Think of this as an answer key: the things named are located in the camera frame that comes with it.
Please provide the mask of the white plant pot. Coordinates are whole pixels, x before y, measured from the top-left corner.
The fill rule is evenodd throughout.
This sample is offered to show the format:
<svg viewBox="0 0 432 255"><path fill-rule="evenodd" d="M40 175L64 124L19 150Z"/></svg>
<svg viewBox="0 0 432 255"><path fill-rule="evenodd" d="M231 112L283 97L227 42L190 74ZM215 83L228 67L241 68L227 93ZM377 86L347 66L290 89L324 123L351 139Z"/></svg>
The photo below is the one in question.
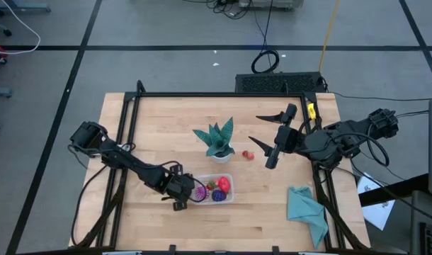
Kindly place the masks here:
<svg viewBox="0 0 432 255"><path fill-rule="evenodd" d="M225 163L227 163L232 157L234 156L234 154L232 154L232 153L229 153L229 154L227 154L227 155L225 155L225 156L223 156L222 154L220 154L220 153L218 153L218 154L216 154L216 155L214 155L214 156L211 156L210 158L214 161L214 162L216 162L216 163L218 163L218 164L225 164Z"/></svg>

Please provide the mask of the black vented computer case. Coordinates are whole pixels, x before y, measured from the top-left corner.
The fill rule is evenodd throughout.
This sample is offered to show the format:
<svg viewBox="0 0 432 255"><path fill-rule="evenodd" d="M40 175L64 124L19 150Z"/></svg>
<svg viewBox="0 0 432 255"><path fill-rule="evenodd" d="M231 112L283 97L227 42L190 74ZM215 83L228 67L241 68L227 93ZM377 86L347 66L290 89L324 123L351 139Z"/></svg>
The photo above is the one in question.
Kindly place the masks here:
<svg viewBox="0 0 432 255"><path fill-rule="evenodd" d="M300 93L326 91L319 72L280 72L268 74L238 74L236 93Z"/></svg>

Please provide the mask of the grey equipment case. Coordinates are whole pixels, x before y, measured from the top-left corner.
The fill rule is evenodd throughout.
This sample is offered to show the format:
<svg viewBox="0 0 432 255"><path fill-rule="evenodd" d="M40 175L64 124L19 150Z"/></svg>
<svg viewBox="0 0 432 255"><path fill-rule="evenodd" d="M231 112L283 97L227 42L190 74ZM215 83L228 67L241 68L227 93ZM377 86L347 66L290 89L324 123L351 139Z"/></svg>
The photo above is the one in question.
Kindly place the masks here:
<svg viewBox="0 0 432 255"><path fill-rule="evenodd" d="M282 9L298 9L301 8L304 0L237 0L239 7L254 7L265 8L272 6Z"/></svg>

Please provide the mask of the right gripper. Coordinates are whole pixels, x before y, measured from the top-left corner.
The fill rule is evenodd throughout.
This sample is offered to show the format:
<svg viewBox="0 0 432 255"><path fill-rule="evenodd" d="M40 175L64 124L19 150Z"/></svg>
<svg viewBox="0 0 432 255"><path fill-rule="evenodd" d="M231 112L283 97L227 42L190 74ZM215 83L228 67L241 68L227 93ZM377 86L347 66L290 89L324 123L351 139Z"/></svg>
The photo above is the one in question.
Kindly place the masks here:
<svg viewBox="0 0 432 255"><path fill-rule="evenodd" d="M295 117L297 112L297 106L289 103L286 111L281 111L277 115L257 115L256 117L260 120L265 120L272 123L280 124L278 133L274 139L274 147L271 147L254 137L249 136L249 139L256 143L264 152L264 156L267 157L266 168L274 169L278 163L278 156L281 152L293 153L297 139L299 137L298 130L290 127L292 119Z"/></svg>

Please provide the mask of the white paper sheet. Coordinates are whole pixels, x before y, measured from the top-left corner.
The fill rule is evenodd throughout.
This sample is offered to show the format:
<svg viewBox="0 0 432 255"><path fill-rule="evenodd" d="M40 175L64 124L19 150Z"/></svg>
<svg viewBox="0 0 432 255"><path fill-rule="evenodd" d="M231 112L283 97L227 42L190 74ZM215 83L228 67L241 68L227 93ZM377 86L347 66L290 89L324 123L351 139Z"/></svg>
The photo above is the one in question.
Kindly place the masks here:
<svg viewBox="0 0 432 255"><path fill-rule="evenodd" d="M360 177L357 184L357 190L359 195L378 188L380 188L380 185L374 183L365 176ZM379 230L383 230L390 216L390 213L392 212L394 203L394 200L389 200L375 205L363 206L363 217Z"/></svg>

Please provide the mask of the black aluminium table frame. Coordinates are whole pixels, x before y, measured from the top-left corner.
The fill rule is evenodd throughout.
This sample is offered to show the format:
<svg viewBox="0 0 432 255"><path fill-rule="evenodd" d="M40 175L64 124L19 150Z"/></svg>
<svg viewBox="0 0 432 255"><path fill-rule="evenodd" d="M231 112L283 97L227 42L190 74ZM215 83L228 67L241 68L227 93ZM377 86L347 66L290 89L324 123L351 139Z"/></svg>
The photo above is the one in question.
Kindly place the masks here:
<svg viewBox="0 0 432 255"><path fill-rule="evenodd" d="M266 93L266 94L256 94L256 93L217 93L217 92L211 92L211 93L197 93L197 92L183 92L183 93L147 93L144 90L144 87L142 85L142 82L139 80L137 82L137 90L134 92L125 92L124 95L124 99L123 99L123 106L122 106L122 111L121 111L121 117L120 117L120 122L119 122L119 135L118 135L118 139L121 140L121 137L123 135L123 128L125 125L125 119L126 119L126 114L127 114L127 106L128 106L128 101L130 101L131 99L135 100L135 108L132 111L132 120L131 120L131 126L130 126L130 134L132 132L134 132L134 128L136 126L136 122L137 122L137 112L138 112L138 106L139 106L139 102L141 97L180 97L180 98L186 98L186 97L193 97L193 98L198 98L198 97L202 97L202 98L241 98L241 97L249 97L249 98L254 98L254 97L261 97L261 98L265 98L265 97L279 97L279 98L299 98L302 104L302 107L305 107L305 101L309 100L312 103L317 104L317 96L316 93L314 92L300 92L300 93L291 93L291 94L279 94L279 93ZM123 147L123 149L126 149L127 151L131 152L133 143L132 141L126 144L119 144ZM68 149L71 153L74 154L74 156L76 156L76 159L79 159L76 155L76 150L73 149L71 147L71 145L68 146ZM103 204L103 211L101 213L101 216L97 219L95 225L91 228L91 230L87 233L87 235L82 239L82 241L80 241L79 243L76 243L76 240L74 238L74 226L76 223L76 218L78 215L78 211L79 211L79 206L80 206L80 202L81 202L81 198L84 194L84 191L86 189L86 187L88 186L88 184L90 184L90 182L97 177L97 175L99 175L107 166L106 164L103 164L103 167L97 171L97 173L92 176L89 181L84 184L84 187L79 195L79 199L78 199L78 204L76 206L76 212L75 212L75 216L73 219L73 225L72 225L72 232L71 232L71 240L72 243L74 245L74 248L83 248L83 249L90 249L89 247L91 246L91 243L94 241L95 238L97 238L97 236L99 235L99 233L101 232L101 230L106 228L106 222L107 219L109 218L110 214L112 213L112 211L114 210L114 208L116 209L116 214L114 216L114 220L116 221L116 223L119 223L119 212L118 212L118 208L119 206L121 206L122 201L123 201L123 196L125 195L125 183L126 183L126 179L127 179L127 173L122 174L121 177L121 181L122 183L119 184L118 189L116 190L116 193L113 197L111 197L112 195L109 193L106 194L106 197L111 198L110 202L106 201ZM349 230L348 225L346 225L346 223L342 220L342 218L340 217L339 213L337 212L337 210L335 209L335 205L331 204L331 200L329 200L329 198L326 196L326 194L324 194L323 189L322 189L322 185L321 184L317 184L317 197L321 196L321 198L319 197L318 199L321 200L320 202L323 203L323 205L326 206L327 210L332 213L331 216L333 217L336 227L340 228L340 232L342 233L342 235L344 235L348 242L351 244L351 246L354 249L360 249L360 250L369 250L369 248L367 248L364 244L362 244L358 238L354 235L354 233L352 233L352 231Z"/></svg>

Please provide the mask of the black desk bar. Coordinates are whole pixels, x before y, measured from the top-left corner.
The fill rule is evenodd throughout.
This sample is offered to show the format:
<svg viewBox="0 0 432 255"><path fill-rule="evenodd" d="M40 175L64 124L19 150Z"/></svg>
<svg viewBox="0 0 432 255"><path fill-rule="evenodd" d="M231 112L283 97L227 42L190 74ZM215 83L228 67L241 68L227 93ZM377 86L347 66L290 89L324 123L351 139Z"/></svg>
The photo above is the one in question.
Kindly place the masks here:
<svg viewBox="0 0 432 255"><path fill-rule="evenodd" d="M359 195L360 204L362 207L376 205L389 200L398 200L399 198L407 198L414 191L428 192L428 174L422 174L405 181L400 181L394 184L380 186L379 188L366 191Z"/></svg>

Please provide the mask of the large red toy fruit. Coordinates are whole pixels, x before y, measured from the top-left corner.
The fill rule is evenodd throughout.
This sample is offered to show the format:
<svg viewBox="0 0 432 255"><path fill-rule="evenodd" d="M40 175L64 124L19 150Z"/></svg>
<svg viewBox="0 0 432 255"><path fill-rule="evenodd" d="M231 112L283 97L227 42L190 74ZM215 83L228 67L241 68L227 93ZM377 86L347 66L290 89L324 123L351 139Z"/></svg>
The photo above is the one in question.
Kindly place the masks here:
<svg viewBox="0 0 432 255"><path fill-rule="evenodd" d="M220 177L217 180L217 185L218 185L219 189L222 192L224 192L224 193L229 193L230 192L231 183L230 183L230 180L227 177L225 177L225 176Z"/></svg>

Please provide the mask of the clear plastic tupperware container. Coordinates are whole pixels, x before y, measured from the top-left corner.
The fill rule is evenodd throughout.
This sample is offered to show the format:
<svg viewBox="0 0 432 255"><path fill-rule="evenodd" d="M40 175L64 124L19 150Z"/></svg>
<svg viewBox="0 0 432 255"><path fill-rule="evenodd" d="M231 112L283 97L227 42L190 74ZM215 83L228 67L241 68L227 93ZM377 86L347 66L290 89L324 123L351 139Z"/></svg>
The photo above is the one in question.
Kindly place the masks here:
<svg viewBox="0 0 432 255"><path fill-rule="evenodd" d="M230 192L227 193L227 199L222 201L222 202L214 202L212 200L212 192L213 191L209 191L209 196L202 201L197 201L195 198L195 190L197 187L199 186L204 186L206 187L207 183L210 180L216 181L220 178L220 177L227 177L230 180L231 183L231 189ZM193 189L192 193L191 193L191 201L197 205L219 205L219 204L227 204L227 203L231 203L234 201L234 182L232 179L232 176L229 174L209 174L209 175L201 175L201 176L195 176L195 188Z"/></svg>

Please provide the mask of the green artificial plant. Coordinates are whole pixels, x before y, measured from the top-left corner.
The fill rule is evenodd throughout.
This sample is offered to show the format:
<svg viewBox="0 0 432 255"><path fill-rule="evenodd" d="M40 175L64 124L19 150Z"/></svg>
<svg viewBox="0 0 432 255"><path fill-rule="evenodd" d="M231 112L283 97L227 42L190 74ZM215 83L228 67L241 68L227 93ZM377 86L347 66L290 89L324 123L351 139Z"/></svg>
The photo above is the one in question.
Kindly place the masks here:
<svg viewBox="0 0 432 255"><path fill-rule="evenodd" d="M221 128L215 123L208 125L208 132L193 130L193 133L208 146L207 157L223 158L235 154L230 144L233 131L234 119L231 117Z"/></svg>

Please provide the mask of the teal cloth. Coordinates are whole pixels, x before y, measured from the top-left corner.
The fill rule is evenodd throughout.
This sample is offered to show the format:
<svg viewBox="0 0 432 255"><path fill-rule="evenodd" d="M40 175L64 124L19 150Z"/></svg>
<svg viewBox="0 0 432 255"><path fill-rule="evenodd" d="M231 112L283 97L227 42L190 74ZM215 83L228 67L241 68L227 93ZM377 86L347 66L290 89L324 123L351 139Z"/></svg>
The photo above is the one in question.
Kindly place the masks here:
<svg viewBox="0 0 432 255"><path fill-rule="evenodd" d="M313 199L309 187L288 188L287 220L308 224L315 249L319 248L329 230L324 211L325 207Z"/></svg>

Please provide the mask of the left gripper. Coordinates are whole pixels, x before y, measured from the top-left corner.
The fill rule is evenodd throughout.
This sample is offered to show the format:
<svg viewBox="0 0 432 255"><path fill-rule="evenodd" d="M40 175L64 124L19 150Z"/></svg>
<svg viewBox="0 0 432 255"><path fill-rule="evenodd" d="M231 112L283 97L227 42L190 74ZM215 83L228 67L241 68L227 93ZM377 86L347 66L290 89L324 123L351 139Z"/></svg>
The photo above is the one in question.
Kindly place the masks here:
<svg viewBox="0 0 432 255"><path fill-rule="evenodd" d="M167 194L162 200L174 199L174 211L185 210L188 199L195 188L195 181L191 174L162 174L159 181L159 192Z"/></svg>

